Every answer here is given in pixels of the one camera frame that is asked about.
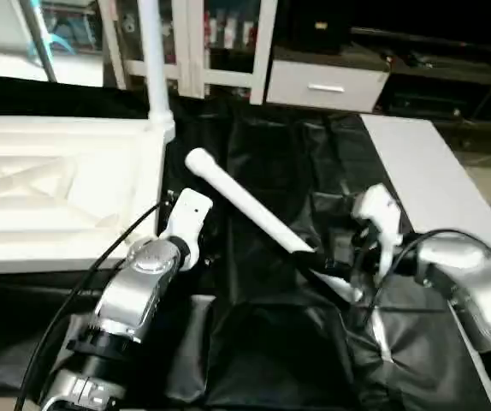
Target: shelf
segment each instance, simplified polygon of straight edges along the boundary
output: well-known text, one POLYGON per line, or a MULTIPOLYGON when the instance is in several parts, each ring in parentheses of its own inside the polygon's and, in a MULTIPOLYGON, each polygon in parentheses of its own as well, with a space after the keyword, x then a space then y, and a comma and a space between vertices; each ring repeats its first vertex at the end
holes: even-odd
MULTIPOLYGON (((124 60, 124 68, 130 75, 137 75, 138 77, 146 76, 145 62, 140 60, 124 60)), ((177 80, 179 78, 179 70, 174 64, 164 64, 163 71, 168 79, 177 80)))
POLYGON ((253 73, 254 50, 210 47, 210 69, 253 73))
POLYGON ((461 120, 432 120, 437 128, 459 128, 462 131, 478 131, 480 133, 491 133, 490 121, 461 121, 461 120))
POLYGON ((344 46, 339 54, 306 53, 276 46, 274 59, 286 62, 348 67, 350 69, 388 71, 387 63, 378 54, 357 44, 344 46))
POLYGON ((488 64, 460 62, 456 59, 453 61, 456 62, 454 67, 411 67, 402 59, 395 57, 391 73, 491 86, 491 66, 488 64))

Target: white drawer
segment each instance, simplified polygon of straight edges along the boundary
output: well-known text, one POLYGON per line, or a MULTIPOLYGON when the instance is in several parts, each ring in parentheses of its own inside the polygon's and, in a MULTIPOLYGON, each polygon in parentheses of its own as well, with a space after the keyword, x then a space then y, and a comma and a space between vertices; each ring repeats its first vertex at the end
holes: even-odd
POLYGON ((276 60, 267 101, 370 112, 387 78, 382 71, 276 60))

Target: white shelf frame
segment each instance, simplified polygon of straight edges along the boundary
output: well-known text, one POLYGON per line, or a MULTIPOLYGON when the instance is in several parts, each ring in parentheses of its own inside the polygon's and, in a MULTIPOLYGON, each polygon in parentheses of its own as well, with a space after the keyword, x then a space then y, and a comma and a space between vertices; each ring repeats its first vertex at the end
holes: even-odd
POLYGON ((118 45, 115 24, 118 21, 115 0, 98 0, 101 20, 103 22, 104 45, 109 49, 110 63, 115 73, 116 86, 127 89, 128 78, 122 64, 122 55, 118 45))
MULTIPOLYGON (((277 0, 261 0, 257 43, 252 73, 217 70, 204 65, 204 0, 172 0, 176 64, 165 64, 167 79, 178 81, 179 94, 204 98, 206 85, 236 86, 251 89, 250 103, 262 104, 269 66, 277 0)), ((108 36, 113 65, 122 62, 114 51, 118 42, 108 36)), ((145 76, 145 64, 140 60, 124 60, 125 76, 145 76)))

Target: cabinet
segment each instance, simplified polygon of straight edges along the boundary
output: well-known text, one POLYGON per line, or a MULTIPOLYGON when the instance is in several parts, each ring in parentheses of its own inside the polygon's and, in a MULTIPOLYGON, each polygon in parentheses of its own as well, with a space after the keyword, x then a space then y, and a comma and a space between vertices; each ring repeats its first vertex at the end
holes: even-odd
POLYGON ((375 70, 275 60, 267 101, 369 113, 387 78, 375 70))
MULTIPOLYGON (((133 77, 145 76, 137 0, 101 4, 117 84, 129 88, 133 77)), ((252 104, 263 102, 277 0, 159 4, 170 86, 187 97, 204 98, 226 89, 252 104)))

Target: white pole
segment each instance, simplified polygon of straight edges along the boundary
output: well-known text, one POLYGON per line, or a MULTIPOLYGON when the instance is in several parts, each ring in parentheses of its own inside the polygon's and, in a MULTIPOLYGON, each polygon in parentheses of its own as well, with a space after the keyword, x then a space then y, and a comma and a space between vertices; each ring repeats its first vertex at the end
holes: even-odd
POLYGON ((175 124, 168 104, 158 0, 139 0, 138 6, 146 84, 151 106, 149 119, 154 128, 171 130, 171 133, 164 136, 165 141, 169 142, 175 137, 175 124))
POLYGON ((124 65, 122 64, 122 55, 120 53, 120 47, 118 46, 118 35, 115 29, 115 13, 112 8, 115 7, 114 2, 107 0, 99 0, 99 13, 101 14, 101 21, 103 23, 103 50, 107 47, 109 51, 110 62, 112 69, 115 72, 116 86, 121 90, 127 89, 126 72, 124 71, 124 65))
MULTIPOLYGON (((185 164, 192 173, 206 180, 214 189, 234 204, 236 208, 249 217, 253 223, 284 247, 288 253, 314 251, 312 247, 306 244, 278 217, 229 176, 225 170, 219 167, 215 159, 206 150, 195 148, 186 156, 185 164)), ((362 296, 359 289, 353 288, 341 278, 329 277, 317 272, 315 274, 348 302, 358 301, 362 296)))

